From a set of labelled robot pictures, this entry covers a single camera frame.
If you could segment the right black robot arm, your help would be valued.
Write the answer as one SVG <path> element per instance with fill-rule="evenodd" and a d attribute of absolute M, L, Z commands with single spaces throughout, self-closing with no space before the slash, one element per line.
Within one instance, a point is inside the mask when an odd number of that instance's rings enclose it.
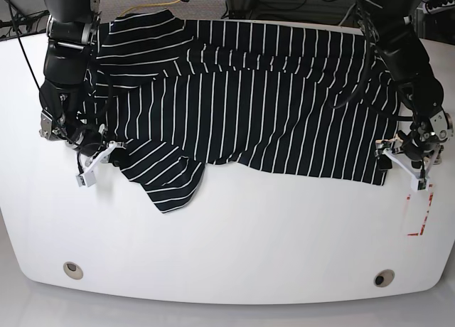
<path fill-rule="evenodd" d="M 100 70 L 93 57 L 93 40 L 99 31 L 100 0 L 44 0 L 49 19 L 48 47 L 39 88 L 42 107 L 40 135 L 63 140 L 78 156 L 100 156 L 112 142 L 101 118 L 114 102 L 112 79 L 107 78 L 107 98 L 93 113 L 82 106 L 93 102 L 85 90 L 87 71 Z"/>

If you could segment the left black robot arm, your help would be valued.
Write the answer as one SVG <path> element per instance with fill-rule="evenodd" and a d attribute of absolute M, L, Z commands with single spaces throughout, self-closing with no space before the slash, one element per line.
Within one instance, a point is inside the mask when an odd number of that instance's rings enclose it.
<path fill-rule="evenodd" d="M 398 131 L 392 139 L 377 141 L 378 168 L 388 171 L 393 164 L 400 165 L 417 182 L 418 189 L 426 186 L 443 144 L 454 133 L 451 117 L 443 108 L 444 89 L 412 23 L 412 14 L 421 1 L 356 0 L 363 33 L 390 72 L 398 100 L 412 113 L 411 117 L 402 117 L 366 102 L 380 117 L 410 123 L 408 133 Z"/>

